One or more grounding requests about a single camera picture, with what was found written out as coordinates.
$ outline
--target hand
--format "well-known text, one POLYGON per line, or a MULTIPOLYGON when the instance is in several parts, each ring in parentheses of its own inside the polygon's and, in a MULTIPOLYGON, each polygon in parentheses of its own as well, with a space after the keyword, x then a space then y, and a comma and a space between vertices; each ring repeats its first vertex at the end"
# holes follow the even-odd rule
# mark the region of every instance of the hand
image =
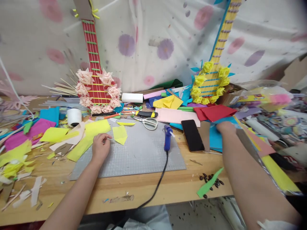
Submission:
POLYGON ((236 134, 236 127, 229 121, 224 121, 216 125, 221 134, 236 134))
POLYGON ((111 142, 108 138, 112 138, 109 134, 98 134, 93 141, 92 162, 102 165, 110 151, 111 142))

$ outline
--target black phone screen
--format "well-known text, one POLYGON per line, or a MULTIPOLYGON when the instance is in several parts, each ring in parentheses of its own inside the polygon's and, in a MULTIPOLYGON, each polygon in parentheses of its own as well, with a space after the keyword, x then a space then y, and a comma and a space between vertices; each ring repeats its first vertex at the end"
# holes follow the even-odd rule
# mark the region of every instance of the black phone screen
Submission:
POLYGON ((186 142, 188 143, 189 150, 203 151, 205 147, 202 143, 201 136, 199 135, 194 120, 181 121, 183 132, 185 133, 186 142))

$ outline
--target white tape roll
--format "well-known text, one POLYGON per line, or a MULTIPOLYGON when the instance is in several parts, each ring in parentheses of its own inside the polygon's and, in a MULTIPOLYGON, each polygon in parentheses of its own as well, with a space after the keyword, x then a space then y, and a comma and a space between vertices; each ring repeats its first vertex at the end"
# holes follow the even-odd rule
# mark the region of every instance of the white tape roll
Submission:
POLYGON ((82 112, 80 109, 67 110, 67 123, 70 127, 76 127, 82 121, 82 112))
POLYGON ((143 94, 122 94, 122 102, 143 103, 143 94))

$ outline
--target cutting mat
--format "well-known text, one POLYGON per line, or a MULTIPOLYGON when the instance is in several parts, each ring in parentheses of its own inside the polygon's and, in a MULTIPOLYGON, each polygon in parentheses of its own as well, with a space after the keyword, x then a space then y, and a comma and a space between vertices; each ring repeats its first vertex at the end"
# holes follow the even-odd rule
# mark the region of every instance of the cutting mat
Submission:
MULTIPOLYGON (((111 127, 119 126, 110 120, 111 127)), ((135 123, 125 126, 128 138, 125 145, 111 139, 111 149, 101 168, 98 177, 114 177, 143 173, 162 172, 166 162, 164 151, 164 124, 159 122, 154 131, 147 130, 142 122, 120 119, 117 121, 135 123)), ((80 157, 71 174, 70 180, 76 180, 92 158, 92 146, 80 157)), ((171 138, 171 148, 166 171, 186 169, 185 161, 180 153, 176 140, 171 138)))

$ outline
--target wooden table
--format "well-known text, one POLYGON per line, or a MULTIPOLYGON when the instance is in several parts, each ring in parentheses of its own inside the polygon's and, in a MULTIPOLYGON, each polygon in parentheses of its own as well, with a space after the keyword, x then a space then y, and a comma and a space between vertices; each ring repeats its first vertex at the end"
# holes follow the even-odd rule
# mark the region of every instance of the wooden table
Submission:
MULTIPOLYGON (((174 128, 174 134, 176 135, 176 141, 178 142, 181 154, 185 160, 187 170, 166 172, 157 194, 149 203, 149 206, 200 199, 196 192, 204 184, 204 181, 200 181, 198 175, 202 175, 202 173, 209 175, 223 167, 222 156, 209 153, 192 153, 187 147, 182 131, 174 128), (203 164, 203 166, 191 162, 190 159, 203 164)), ((47 149, 43 152, 40 152, 40 149, 33 150, 33 155, 51 153, 52 151, 48 146, 48 144, 43 146, 44 149, 47 149)), ((13 194, 17 193, 24 183, 26 183, 29 188, 32 188, 35 177, 43 176, 47 181, 43 184, 39 192, 39 199, 43 202, 42 207, 38 211, 36 211, 36 207, 31 208, 30 198, 16 209, 10 205, 5 211, 0 213, 0 226, 47 219, 73 185, 74 181, 69 181, 69 177, 74 166, 75 162, 69 160, 58 161, 54 158, 48 160, 46 156, 37 157, 36 168, 32 173, 34 177, 17 181, 14 185, 15 192, 13 194)), ((85 214, 126 210, 138 207, 152 196, 160 176, 161 173, 158 172, 98 178, 85 214), (116 203, 103 202, 106 199, 123 197, 127 192, 129 192, 129 195, 134 195, 133 201, 116 203)), ((294 175, 291 178, 294 181, 303 181, 306 179, 306 176, 302 178, 294 175)), ((222 180, 225 185, 220 186, 219 189, 214 187, 213 191, 207 193, 208 198, 233 194, 225 170, 220 174, 219 179, 222 180)))

